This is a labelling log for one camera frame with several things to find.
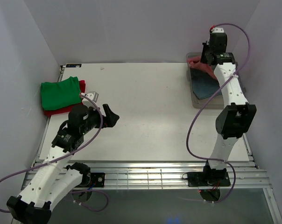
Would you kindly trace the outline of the blue label sticker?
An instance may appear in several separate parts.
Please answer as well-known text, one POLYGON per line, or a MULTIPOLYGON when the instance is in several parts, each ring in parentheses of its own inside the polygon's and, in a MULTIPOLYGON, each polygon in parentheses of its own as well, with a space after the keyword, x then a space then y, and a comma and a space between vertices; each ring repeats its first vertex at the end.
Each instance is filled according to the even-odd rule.
POLYGON ((82 64, 67 64, 66 68, 81 68, 82 64))

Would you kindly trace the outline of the blue t shirt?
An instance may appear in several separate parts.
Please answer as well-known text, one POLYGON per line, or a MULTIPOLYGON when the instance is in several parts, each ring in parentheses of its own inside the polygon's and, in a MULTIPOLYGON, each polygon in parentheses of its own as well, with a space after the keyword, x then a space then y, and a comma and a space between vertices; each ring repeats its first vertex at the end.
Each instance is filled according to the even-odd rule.
POLYGON ((220 88, 218 81, 203 71, 190 69, 190 77, 192 90, 199 100, 210 98, 220 88))

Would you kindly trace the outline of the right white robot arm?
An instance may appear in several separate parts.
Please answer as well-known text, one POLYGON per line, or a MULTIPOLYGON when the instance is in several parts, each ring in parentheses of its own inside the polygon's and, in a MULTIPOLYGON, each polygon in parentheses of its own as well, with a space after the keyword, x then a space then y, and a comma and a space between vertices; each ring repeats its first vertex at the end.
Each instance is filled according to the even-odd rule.
POLYGON ((249 130, 257 109, 243 94, 234 56, 226 52, 227 35, 224 30, 213 28, 203 46, 201 62, 214 67, 224 109, 215 121, 217 140, 204 166, 202 180, 207 185, 229 186, 226 162, 235 143, 249 130))

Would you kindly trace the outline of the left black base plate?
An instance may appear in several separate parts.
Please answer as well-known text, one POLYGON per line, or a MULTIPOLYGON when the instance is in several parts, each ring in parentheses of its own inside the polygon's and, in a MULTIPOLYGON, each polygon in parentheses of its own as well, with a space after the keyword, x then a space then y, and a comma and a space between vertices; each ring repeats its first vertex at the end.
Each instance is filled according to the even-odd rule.
POLYGON ((105 186, 105 173, 88 173, 83 175, 80 187, 103 188, 105 186))

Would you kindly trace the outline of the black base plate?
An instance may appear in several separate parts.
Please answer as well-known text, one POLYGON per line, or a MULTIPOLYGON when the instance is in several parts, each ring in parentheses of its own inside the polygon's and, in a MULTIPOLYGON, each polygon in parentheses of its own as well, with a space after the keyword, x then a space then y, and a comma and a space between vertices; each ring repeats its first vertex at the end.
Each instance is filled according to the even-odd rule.
POLYGON ((105 186, 105 173, 88 173, 83 175, 80 187, 103 188, 105 186))
POLYGON ((231 185, 227 172, 222 177, 205 177, 203 172, 187 172, 186 175, 189 187, 229 187, 231 185))

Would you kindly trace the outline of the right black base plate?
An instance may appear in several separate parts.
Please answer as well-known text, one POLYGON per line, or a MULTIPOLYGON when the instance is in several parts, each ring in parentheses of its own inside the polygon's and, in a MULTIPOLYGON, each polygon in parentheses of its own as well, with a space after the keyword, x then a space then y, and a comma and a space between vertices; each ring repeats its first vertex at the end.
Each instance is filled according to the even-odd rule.
POLYGON ((187 172, 186 175, 189 187, 229 187, 231 185, 227 172, 222 177, 205 177, 203 172, 187 172))

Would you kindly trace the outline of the aluminium table frame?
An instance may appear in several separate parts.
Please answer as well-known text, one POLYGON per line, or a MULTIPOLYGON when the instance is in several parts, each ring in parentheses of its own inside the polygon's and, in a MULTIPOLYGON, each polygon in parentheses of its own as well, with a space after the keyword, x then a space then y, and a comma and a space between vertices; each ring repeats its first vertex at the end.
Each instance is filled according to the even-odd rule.
POLYGON ((84 162, 106 174, 105 190, 188 189, 185 172, 200 171, 212 153, 219 110, 204 110, 191 137, 187 131, 197 109, 192 106, 185 63, 85 63, 62 67, 60 80, 78 77, 87 91, 99 94, 120 115, 69 164, 84 162))

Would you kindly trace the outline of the salmon pink t shirt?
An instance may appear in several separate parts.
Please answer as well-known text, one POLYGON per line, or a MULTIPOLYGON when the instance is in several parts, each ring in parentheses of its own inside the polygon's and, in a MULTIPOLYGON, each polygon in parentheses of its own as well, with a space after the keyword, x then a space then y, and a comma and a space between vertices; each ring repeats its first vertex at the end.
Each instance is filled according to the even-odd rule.
POLYGON ((195 56, 195 57, 188 58, 187 64, 189 65, 190 68, 203 71, 207 73, 213 79, 217 80, 212 70, 212 67, 209 66, 208 64, 201 63, 201 56, 195 56))

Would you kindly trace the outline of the clear plastic bin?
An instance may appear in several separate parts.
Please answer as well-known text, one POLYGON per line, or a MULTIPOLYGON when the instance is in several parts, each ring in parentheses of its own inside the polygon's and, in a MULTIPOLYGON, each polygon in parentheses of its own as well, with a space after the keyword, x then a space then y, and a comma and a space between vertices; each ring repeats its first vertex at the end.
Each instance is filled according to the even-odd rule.
MULTIPOLYGON (((186 55, 187 63, 189 59, 201 56, 198 52, 190 52, 186 55)), ((187 80, 190 84, 192 106, 200 109, 208 99, 220 88, 217 80, 213 79, 208 73, 189 67, 186 72, 187 80)), ((240 78, 238 82, 241 87, 241 93, 246 93, 240 78)), ((224 101, 221 91, 209 102, 205 109, 209 110, 223 110, 224 101)))

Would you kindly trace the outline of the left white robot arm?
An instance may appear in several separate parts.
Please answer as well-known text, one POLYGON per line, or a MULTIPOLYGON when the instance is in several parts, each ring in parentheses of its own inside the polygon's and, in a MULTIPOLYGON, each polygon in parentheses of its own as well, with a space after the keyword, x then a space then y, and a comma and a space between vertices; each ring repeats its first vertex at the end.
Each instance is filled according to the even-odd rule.
POLYGON ((90 167, 76 162, 68 165, 72 152, 84 142, 84 135, 101 127, 114 127, 119 115, 104 104, 105 116, 85 105, 74 106, 51 143, 43 167, 39 168, 18 196, 11 196, 7 207, 14 219, 23 224, 46 224, 55 206, 76 186, 90 183, 90 167))

